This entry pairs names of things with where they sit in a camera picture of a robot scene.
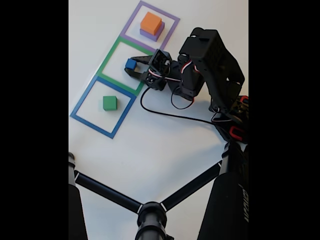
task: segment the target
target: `purple square outline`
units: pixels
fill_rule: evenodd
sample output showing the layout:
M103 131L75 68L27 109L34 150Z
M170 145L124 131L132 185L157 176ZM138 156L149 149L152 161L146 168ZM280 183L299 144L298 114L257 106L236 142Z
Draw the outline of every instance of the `purple square outline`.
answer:
M163 43L160 46L161 50L165 49L165 46L167 45L172 33L174 32L174 30L176 29L176 27L177 27L177 25L178 25L178 23L180 21L180 18L178 18L176 16L173 16L172 14L170 14L170 13L168 13L166 11L163 11L163 10L161 10L161 9L155 7L155 6L152 6L149 3L146 3L144 1L140 1L138 3L138 5L136 6L135 10L133 11L131 17L129 18L128 22L125 24L124 28L122 29L122 31L120 33L120 36L123 37L124 39L127 39L127 40L135 43L135 44L138 44L139 46L141 46L141 47L143 47L143 48L145 48L145 49L147 49L147 50L149 50L149 51L151 51L153 53L156 51L156 49L144 44L143 42L138 41L138 40L126 35L126 32L127 32L128 28L129 28L130 24L132 23L132 21L134 20L134 18L136 17L138 11L140 10L140 8L142 6L146 6L147 8L152 9L154 11L157 11L158 13L160 13L162 15L165 15L168 18L171 18L171 19L174 20L172 27L170 28L168 34L165 36L165 39L164 39Z

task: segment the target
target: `purple cube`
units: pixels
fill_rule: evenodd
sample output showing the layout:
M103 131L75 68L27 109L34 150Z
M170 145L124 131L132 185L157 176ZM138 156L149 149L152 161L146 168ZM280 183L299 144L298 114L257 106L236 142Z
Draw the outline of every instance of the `purple cube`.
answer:
M145 36L148 39L151 39L151 40L156 42L156 41L158 41L158 38L160 37L160 35L161 35L162 31L164 30L164 28L165 28L165 23L162 21L161 22L161 26L159 27L159 29L158 29L158 31L156 32L155 35L152 35L152 34L146 32L146 31L142 30L141 28L140 28L140 34L142 36Z

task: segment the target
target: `black metal rod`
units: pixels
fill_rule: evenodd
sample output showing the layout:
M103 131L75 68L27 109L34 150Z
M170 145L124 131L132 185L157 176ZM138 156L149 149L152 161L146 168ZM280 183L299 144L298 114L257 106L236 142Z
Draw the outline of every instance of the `black metal rod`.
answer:
M219 175L219 163L220 162L213 165L201 175L197 176L191 182L187 183L171 196L168 196L165 200L163 200L162 204L164 205L166 211L169 211L170 209L181 203L183 200L185 200L187 197L198 191L204 185L215 179Z
M132 198L123 195L122 193L103 185L102 183L88 177L81 172L75 171L76 180L75 183L79 184L80 186L124 207L125 209L134 212L135 214L138 213L138 210L141 206L141 203L133 200Z

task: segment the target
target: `blue square outline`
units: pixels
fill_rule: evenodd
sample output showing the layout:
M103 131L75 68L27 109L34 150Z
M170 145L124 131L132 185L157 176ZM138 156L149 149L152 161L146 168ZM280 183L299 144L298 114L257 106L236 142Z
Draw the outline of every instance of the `blue square outline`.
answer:
M77 115L77 112L80 109L82 103L85 101L85 99L88 96L90 90L92 89L92 87L94 86L94 84L96 82L100 82L100 83L102 83L102 84L104 84L104 85L106 85L106 86L108 86L108 87L110 87L110 88L118 91L119 93L124 94L124 95L126 95L127 97L130 98L129 103L125 107L122 115L120 116L120 118L119 118L118 122L116 123L116 125L115 125L114 129L112 130L112 132L108 132L106 130L103 130L101 127L98 127L98 126L92 124L91 122L89 122L89 121L87 121L87 120L85 120L82 117ZM79 99L78 103L75 105L73 111L70 114L70 117L72 117L73 119L79 121L80 123L92 128L92 129L98 131L99 133L101 133L103 135L106 135L107 137L113 139L115 137L117 131L119 130L122 122L124 121L125 117L127 116L131 106L134 104L136 98L137 97L134 94L132 94L131 92L128 92L128 91L122 89L121 87L119 87L119 86L117 86L117 85L115 85L115 84L113 84L113 83L111 83L111 82L109 82L107 80L104 80L102 77L99 77L98 75L95 75L92 78L91 82L89 83L88 87L85 89L85 91L82 94L81 98Z

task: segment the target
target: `square frame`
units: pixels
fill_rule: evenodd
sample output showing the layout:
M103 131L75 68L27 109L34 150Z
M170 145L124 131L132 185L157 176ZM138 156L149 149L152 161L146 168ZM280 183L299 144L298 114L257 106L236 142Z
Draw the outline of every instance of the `square frame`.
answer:
M96 82L100 82L100 83L106 85L107 87L112 88L112 89L118 91L119 93L124 94L124 95L126 95L127 97L130 98L130 101L129 101L128 105L125 107L122 115L120 116L120 118L119 118L118 122L116 123L116 125L115 125L114 129L112 130L112 132L108 132L106 130L103 130L101 127L98 127L98 126L94 125L93 123L91 123L91 122L89 122L89 121L87 121L87 120L85 120L82 117L77 115L77 112L78 112L79 108L81 107L82 103L85 101L85 99L88 96L90 90L92 89L92 87L94 86L94 84ZM87 86L87 88L85 89L85 91L82 94L81 98L79 99L78 103L74 107L72 113L70 114L70 117L72 117L73 119L79 121L80 123L92 128L92 129L96 130L97 132L99 132L99 133L101 133L103 135L106 135L107 137L113 139L115 137L118 129L120 128L122 122L124 121L125 117L127 116L131 106L135 102L135 100L136 100L136 96L133 93L128 92L128 91L122 89L121 87L119 87L119 86L117 86L117 85L115 85L115 84L113 84L111 82L106 81L105 79L99 77L98 75L95 75L93 77L93 79L91 80L91 82L89 83L89 85Z
M146 3L144 1L140 1L138 3L138 5L136 6L135 10L133 11L131 17L129 18L128 22L125 24L124 28L122 29L122 31L120 33L120 36L122 38L124 38L124 39L127 39L127 40L129 40L129 41L131 41L131 42L133 42L133 43L135 43L135 44L137 44L137 45L139 45L139 46L141 46L141 47L153 52L153 53L156 51L156 49L154 49L153 47L150 47L150 46L146 45L145 43L143 43L141 41L138 41L138 40L126 35L126 32L127 32L128 28L129 28L130 24L135 19L137 13L139 12L139 10L140 10L140 8L142 6L145 6L145 7L149 8L149 9L152 9L152 10L154 10L154 11L156 11L156 12L162 14L162 15L165 15L168 18L171 18L171 19L174 20L172 27L170 28L168 34L165 36L165 39L164 39L163 43L161 44L161 46L159 48L161 50L164 50L165 46L167 45L167 43L168 43L168 41L169 41L169 39L171 37L171 35L173 34L174 30L176 29L176 27L177 27L177 25L178 25L178 23L180 21L180 18L178 18L176 16L173 16L172 14L170 14L170 13L168 13L166 11L163 11L163 10L161 10L161 9L155 7L155 6L152 6L149 3Z
M103 73L103 70L105 69L106 65L108 64L109 60L111 59L112 55L114 54L114 52L115 52L116 48L118 47L119 43L124 43L124 44L126 44L126 45L128 45L128 46L130 46L130 47L132 47L134 49L137 49L137 50L145 53L148 56L154 54L152 51L147 50L147 49L143 48L142 46L140 46L140 45L138 45L136 43L133 43L133 42L121 37L121 36L118 36L118 38L115 40L114 44L112 45L111 50L109 51L109 53L107 54L107 56L103 60L102 64L100 65L100 67L98 69L98 71L96 72L96 75L98 75L100 78L102 78L102 79L104 79L104 80L106 80L106 81L108 81L108 82L110 82L110 83L112 83L112 84L124 89L125 91L127 91L129 93L132 93L135 96L138 96L140 91L141 91L141 89L144 86L143 82L140 82L138 87L136 89L133 89L133 88L128 87L127 85L125 85L125 84L123 84L123 83L121 83L121 82L119 82L119 81L117 81L117 80L115 80L115 79L113 79L113 78L111 78L111 77L109 77L109 76L107 76L107 75L105 75Z

